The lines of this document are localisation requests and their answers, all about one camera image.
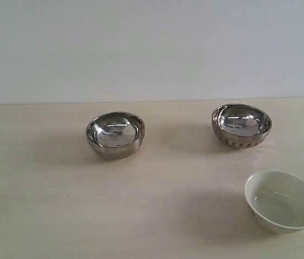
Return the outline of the plain stainless steel bowl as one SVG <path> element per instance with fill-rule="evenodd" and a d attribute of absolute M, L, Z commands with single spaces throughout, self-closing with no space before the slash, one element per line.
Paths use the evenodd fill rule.
<path fill-rule="evenodd" d="M 145 136 L 145 123 L 133 113 L 109 112 L 92 119 L 85 135 L 95 153 L 104 159 L 118 160 L 139 150 Z"/>

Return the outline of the ribbed stainless steel bowl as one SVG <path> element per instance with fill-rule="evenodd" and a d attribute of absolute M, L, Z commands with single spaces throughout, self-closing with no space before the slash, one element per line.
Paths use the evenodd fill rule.
<path fill-rule="evenodd" d="M 216 137 L 233 148 L 252 148 L 261 144 L 272 128 L 272 120 L 264 111 L 246 104 L 225 104 L 211 115 Z"/>

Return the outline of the white ceramic bowl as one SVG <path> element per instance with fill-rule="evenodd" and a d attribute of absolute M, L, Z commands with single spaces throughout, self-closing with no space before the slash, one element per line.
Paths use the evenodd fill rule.
<path fill-rule="evenodd" d="M 245 200 L 256 222 L 276 234 L 304 230 L 304 181 L 277 170 L 255 172 L 245 182 Z"/>

